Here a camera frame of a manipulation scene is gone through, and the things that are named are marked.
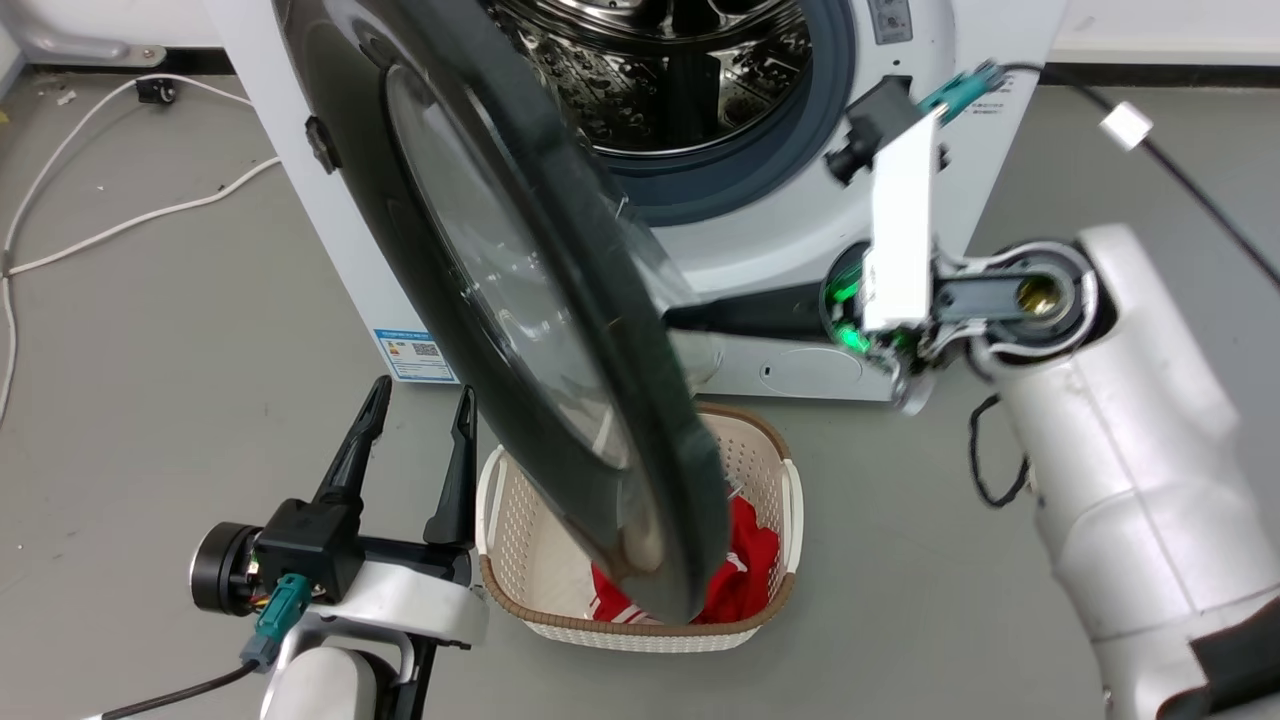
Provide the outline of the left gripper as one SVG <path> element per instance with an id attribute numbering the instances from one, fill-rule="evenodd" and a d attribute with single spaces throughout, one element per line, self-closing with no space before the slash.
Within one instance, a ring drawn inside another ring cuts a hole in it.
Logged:
<path id="1" fill-rule="evenodd" d="M 364 510 L 362 489 L 374 445 L 383 434 L 393 379 L 378 377 L 340 442 L 314 503 Z M 338 603 L 314 603 L 283 646 L 308 650 L 333 637 L 407 650 L 413 638 L 470 650 L 486 633 L 488 607 L 472 588 L 477 487 L 477 404 L 465 386 L 451 428 L 453 447 L 436 510 L 422 542 L 360 537 L 365 562 Z M 246 616 L 266 585 L 251 559 L 261 527 L 224 521 L 200 542 L 189 565 L 189 592 L 206 612 Z"/>

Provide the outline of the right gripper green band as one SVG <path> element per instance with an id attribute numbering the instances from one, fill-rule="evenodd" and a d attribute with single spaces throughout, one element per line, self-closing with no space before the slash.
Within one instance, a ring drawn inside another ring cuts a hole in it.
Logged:
<path id="1" fill-rule="evenodd" d="M 672 331 L 760 340 L 831 337 L 841 350 L 884 375 L 890 383 L 890 402 L 901 414 L 915 416 L 936 384 L 933 370 L 922 356 L 924 331 L 865 328 L 861 291 L 870 287 L 867 269 L 870 249 L 869 240 L 859 240 L 845 249 L 822 286 L 795 284 L 669 307 L 663 311 L 663 323 Z"/>

